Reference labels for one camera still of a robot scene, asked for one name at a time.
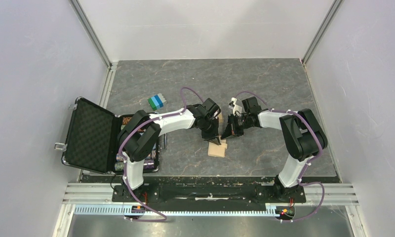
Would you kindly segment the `beige leather card holder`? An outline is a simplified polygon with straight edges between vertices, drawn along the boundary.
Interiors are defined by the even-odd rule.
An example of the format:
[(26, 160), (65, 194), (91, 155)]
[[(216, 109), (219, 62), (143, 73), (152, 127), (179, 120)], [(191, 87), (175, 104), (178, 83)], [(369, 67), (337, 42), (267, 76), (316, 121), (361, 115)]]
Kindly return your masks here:
[(226, 149), (228, 147), (226, 140), (220, 140), (221, 144), (216, 145), (212, 142), (208, 143), (208, 152), (207, 154), (211, 157), (220, 157), (224, 158), (226, 155)]

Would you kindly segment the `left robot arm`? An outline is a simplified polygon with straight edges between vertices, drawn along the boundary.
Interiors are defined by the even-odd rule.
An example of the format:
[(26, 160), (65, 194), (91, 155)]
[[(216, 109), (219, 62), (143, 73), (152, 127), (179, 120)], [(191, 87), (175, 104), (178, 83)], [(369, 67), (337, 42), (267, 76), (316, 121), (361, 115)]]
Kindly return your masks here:
[(217, 118), (220, 107), (214, 105), (188, 105), (170, 113), (148, 114), (137, 111), (119, 134), (118, 154), (123, 157), (122, 181), (126, 185), (124, 194), (131, 201), (143, 196), (143, 166), (145, 158), (152, 152), (158, 138), (167, 133), (198, 128), (202, 139), (221, 145)]

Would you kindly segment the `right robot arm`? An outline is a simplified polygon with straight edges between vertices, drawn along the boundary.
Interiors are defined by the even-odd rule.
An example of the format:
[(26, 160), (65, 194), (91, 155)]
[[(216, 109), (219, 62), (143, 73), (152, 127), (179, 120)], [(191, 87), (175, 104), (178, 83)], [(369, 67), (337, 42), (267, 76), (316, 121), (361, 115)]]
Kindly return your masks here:
[(318, 120), (310, 109), (295, 111), (248, 110), (243, 114), (228, 116), (227, 128), (221, 139), (244, 135), (248, 128), (272, 128), (282, 132), (288, 157), (275, 178), (273, 194), (279, 201), (293, 196), (302, 181), (301, 173), (328, 145), (328, 140)]

